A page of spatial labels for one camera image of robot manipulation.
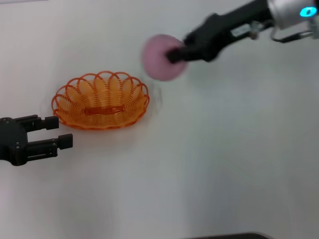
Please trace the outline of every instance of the orange basket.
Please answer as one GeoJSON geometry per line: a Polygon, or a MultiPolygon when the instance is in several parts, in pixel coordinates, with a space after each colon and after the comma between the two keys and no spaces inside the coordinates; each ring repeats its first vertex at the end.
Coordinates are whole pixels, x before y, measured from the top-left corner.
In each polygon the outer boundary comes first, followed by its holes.
{"type": "Polygon", "coordinates": [[[102,71],[70,80],[53,97],[52,109],[69,127],[107,130],[135,124],[149,102],[148,88],[139,79],[102,71]]]}

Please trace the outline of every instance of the blue light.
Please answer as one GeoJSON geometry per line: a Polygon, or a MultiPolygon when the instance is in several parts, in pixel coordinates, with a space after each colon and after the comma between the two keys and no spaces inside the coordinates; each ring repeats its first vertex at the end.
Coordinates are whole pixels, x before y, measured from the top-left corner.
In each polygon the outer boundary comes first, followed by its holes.
{"type": "Polygon", "coordinates": [[[317,8],[315,8],[314,6],[307,6],[301,10],[300,16],[312,17],[312,16],[316,15],[317,11],[318,11],[317,8]]]}

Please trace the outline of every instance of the pink ball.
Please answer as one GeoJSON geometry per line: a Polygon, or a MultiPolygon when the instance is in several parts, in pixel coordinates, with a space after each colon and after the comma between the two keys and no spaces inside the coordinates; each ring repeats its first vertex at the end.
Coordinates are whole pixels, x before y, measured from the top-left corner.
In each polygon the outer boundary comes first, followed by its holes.
{"type": "Polygon", "coordinates": [[[172,64],[166,58],[166,54],[183,46],[183,42],[168,35],[156,35],[148,40],[142,54],[147,75],[160,81],[170,81],[178,77],[186,69],[187,63],[181,61],[172,64]]]}

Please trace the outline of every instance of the woven plastic basket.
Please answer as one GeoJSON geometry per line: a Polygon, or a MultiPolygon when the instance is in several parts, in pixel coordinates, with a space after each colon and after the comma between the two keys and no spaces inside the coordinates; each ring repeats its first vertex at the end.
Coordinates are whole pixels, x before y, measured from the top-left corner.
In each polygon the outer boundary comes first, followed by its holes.
{"type": "Polygon", "coordinates": [[[52,109],[69,127],[107,130],[135,124],[149,102],[148,88],[139,79],[102,71],[70,80],[52,99],[52,109]]]}

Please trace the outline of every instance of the white table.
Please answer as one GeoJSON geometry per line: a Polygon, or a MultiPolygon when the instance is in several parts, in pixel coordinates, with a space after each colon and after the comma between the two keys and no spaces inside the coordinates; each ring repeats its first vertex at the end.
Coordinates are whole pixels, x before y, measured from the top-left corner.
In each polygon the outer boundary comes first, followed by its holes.
{"type": "Polygon", "coordinates": [[[182,239],[319,233],[319,42],[245,40],[176,81],[140,51],[246,0],[49,0],[0,5],[1,117],[50,116],[58,87],[126,71],[154,92],[137,125],[73,133],[58,158],[0,162],[1,239],[182,239]]]}

